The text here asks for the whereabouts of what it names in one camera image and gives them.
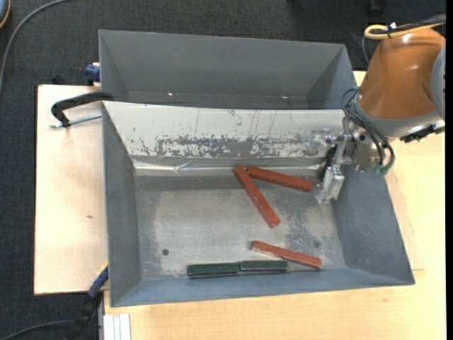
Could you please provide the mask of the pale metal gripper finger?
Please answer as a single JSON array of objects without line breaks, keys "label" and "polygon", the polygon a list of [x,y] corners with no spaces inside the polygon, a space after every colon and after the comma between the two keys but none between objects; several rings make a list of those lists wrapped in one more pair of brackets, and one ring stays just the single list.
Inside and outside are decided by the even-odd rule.
[{"label": "pale metal gripper finger", "polygon": [[337,200],[341,188],[343,187],[344,180],[345,176],[340,167],[327,166],[323,176],[321,189],[316,194],[317,201],[319,203],[327,203],[330,200]]},{"label": "pale metal gripper finger", "polygon": [[331,128],[322,128],[311,131],[310,156],[324,157],[331,148]]}]

